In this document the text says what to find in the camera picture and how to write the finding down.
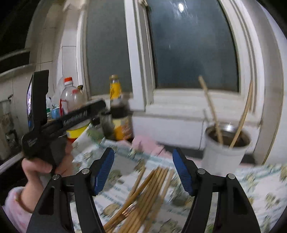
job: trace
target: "chopstick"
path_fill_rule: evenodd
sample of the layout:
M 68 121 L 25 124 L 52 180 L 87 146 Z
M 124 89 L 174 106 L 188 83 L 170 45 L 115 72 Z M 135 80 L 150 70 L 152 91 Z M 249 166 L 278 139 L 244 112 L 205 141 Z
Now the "chopstick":
M 157 180 L 157 177 L 159 176 L 161 171 L 162 171 L 162 169 L 160 167 L 157 167 L 147 190 L 140 196 L 137 207 L 133 211 L 133 215 L 131 214 L 127 217 L 125 223 L 120 227 L 118 233 L 128 232 L 128 230 L 130 229 L 131 225 L 133 224 L 133 222 L 134 222 L 134 220 L 137 217 L 137 214 L 139 212 L 139 208 L 138 208 L 139 204 L 141 204 L 142 201 L 146 201 L 146 198 L 147 198 L 148 194 L 151 192 L 152 188 L 154 187 L 156 180 Z
M 215 130 L 216 130 L 216 134 L 217 134 L 217 140 L 218 140 L 218 142 L 221 145 L 223 145 L 222 133 L 221 133 L 221 130 L 219 129 L 219 126 L 218 126 L 218 120 L 217 120 L 217 116 L 216 116 L 216 113 L 215 113 L 215 108 L 214 108 L 213 102 L 211 101 L 211 98 L 209 96 L 208 88 L 207 88 L 206 83 L 203 80 L 203 77 L 201 75 L 198 77 L 198 80 L 200 82 L 200 85 L 201 85 L 202 89 L 204 90 L 204 93 L 205 93 L 205 96 L 206 96 L 206 99 L 207 99 L 207 102 L 208 102 L 208 105 L 209 105 L 209 108 L 210 108 L 210 111 L 211 111 L 211 114 L 212 114 L 212 117 L 213 117 L 213 121 L 215 123 Z
M 112 224 L 117 220 L 117 218 L 122 214 L 122 212 L 132 204 L 137 196 L 144 190 L 144 188 L 147 186 L 151 178 L 153 177 L 153 174 L 155 173 L 155 170 L 152 170 L 151 173 L 148 175 L 148 177 L 144 180 L 144 182 L 139 186 L 139 188 L 134 192 L 134 194 L 124 203 L 124 205 L 121 207 L 121 209 L 104 225 L 104 229 L 107 230 L 112 226 Z
M 136 191 L 139 183 L 141 182 L 141 179 L 144 175 L 144 172 L 146 171 L 146 167 L 144 167 L 141 172 L 139 173 L 137 180 L 135 181 L 131 191 L 129 192 L 129 195 L 127 197 L 126 200 L 129 200 L 129 198 L 134 194 L 134 192 Z M 120 217 L 112 224 L 112 226 L 110 228 L 108 228 L 106 231 L 107 233 L 112 233 L 114 231 L 114 229 L 117 227 L 118 224 L 120 224 L 122 221 L 122 219 L 120 219 Z
M 165 184 L 165 187 L 160 195 L 160 200 L 157 202 L 155 208 L 154 208 L 154 211 L 151 213 L 151 216 L 150 216 L 150 219 L 148 221 L 148 223 L 146 224 L 145 228 L 144 228 L 144 231 L 143 233 L 148 233 L 150 227 L 152 226 L 152 223 L 153 221 L 155 220 L 155 218 L 157 217 L 159 211 L 160 211 L 160 207 L 164 201 L 164 197 L 167 193 L 167 190 L 168 190 L 168 187 L 170 185 L 170 182 L 172 180 L 172 177 L 173 177 L 173 174 L 174 174 L 174 170 L 172 169 L 169 173 L 169 176 L 168 176 L 168 179 L 167 179 L 167 182 Z
M 149 213 L 150 209 L 152 208 L 156 198 L 158 197 L 158 194 L 161 190 L 161 187 L 163 185 L 163 182 L 165 180 L 167 172 L 168 172 L 168 168 L 162 169 L 162 172 L 161 172 L 161 174 L 158 177 L 157 182 L 156 182 L 157 185 L 155 187 L 153 187 L 152 192 L 150 194 L 148 193 L 148 199 L 145 202 L 143 201 L 142 208 L 139 207 L 140 212 L 139 212 L 135 222 L 133 223 L 131 229 L 129 230 L 129 233 L 136 233 L 141 228 L 142 224 L 144 223 L 146 216 L 148 215 L 148 213 Z
M 246 119 L 247 112 L 248 112 L 248 109 L 249 109 L 249 106 L 250 106 L 250 103 L 251 103 L 252 92 L 253 92 L 253 80 L 250 81 L 245 108 L 244 108 L 244 111 L 243 111 L 242 116 L 240 118 L 240 121 L 239 121 L 239 124 L 238 124 L 238 127 L 237 127 L 237 131 L 236 131 L 236 133 L 234 135 L 234 138 L 233 138 L 233 140 L 232 140 L 232 142 L 231 142 L 231 144 L 229 146 L 230 149 L 232 149 L 234 147 L 234 145 L 236 143 L 236 140 L 238 139 L 239 134 L 240 134 L 240 132 L 242 130 L 242 127 L 244 125 L 244 121 Z

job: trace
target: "pink sleeve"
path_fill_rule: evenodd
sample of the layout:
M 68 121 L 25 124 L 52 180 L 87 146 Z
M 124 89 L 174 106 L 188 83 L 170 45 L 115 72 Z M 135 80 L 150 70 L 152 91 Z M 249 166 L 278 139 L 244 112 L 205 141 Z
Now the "pink sleeve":
M 5 200 L 3 207 L 6 215 L 20 233 L 26 233 L 31 213 L 25 211 L 17 201 L 24 187 L 13 188 Z

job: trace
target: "small screen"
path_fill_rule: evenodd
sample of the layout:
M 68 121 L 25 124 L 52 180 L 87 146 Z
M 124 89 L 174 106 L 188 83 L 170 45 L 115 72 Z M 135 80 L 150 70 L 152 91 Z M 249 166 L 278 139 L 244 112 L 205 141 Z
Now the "small screen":
M 27 115 L 30 116 L 32 103 L 31 103 L 31 97 L 32 97 L 32 82 L 30 82 L 28 92 L 27 92 Z

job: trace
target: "hand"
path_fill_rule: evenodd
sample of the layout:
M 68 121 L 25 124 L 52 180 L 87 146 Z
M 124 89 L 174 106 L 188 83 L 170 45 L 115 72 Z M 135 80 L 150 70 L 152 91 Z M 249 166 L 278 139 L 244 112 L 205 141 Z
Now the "hand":
M 65 148 L 66 155 L 55 170 L 55 173 L 61 175 L 62 177 L 73 174 L 73 156 L 71 155 L 72 149 L 72 144 L 68 142 Z M 22 160 L 22 168 L 28 182 L 21 193 L 19 202 L 26 211 L 32 213 L 44 190 L 42 182 L 39 178 L 39 173 L 50 173 L 52 170 L 52 165 L 39 158 L 34 158 L 32 160 L 24 158 Z

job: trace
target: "window frame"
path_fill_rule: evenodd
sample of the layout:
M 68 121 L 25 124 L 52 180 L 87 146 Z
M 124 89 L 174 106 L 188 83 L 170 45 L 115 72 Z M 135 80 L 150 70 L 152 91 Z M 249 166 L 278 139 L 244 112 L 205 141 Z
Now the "window frame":
M 252 20 L 240 0 L 218 1 L 227 18 L 234 39 L 238 59 L 239 93 L 217 90 L 210 90 L 209 93 L 220 121 L 238 121 L 243 112 L 249 83 L 252 79 L 254 82 L 253 97 L 246 122 L 259 124 L 264 99 L 263 58 L 259 40 Z M 134 3 L 141 42 L 141 58 L 145 71 L 143 75 L 146 90 L 146 114 L 211 120 L 212 116 L 202 90 L 155 89 L 146 8 L 137 0 L 134 0 Z
M 254 82 L 251 107 L 246 124 L 259 125 L 264 101 L 264 65 L 252 19 L 241 0 L 218 0 L 230 25 L 237 54 L 239 93 L 211 90 L 218 119 L 237 122 L 243 112 L 250 80 Z M 168 118 L 212 119 L 209 107 L 200 89 L 155 89 L 152 48 L 148 29 L 147 12 L 138 0 L 124 0 L 127 40 L 133 93 L 125 93 L 132 111 Z M 86 67 L 86 24 L 83 17 L 84 80 L 89 99 L 105 99 L 109 95 L 91 96 Z

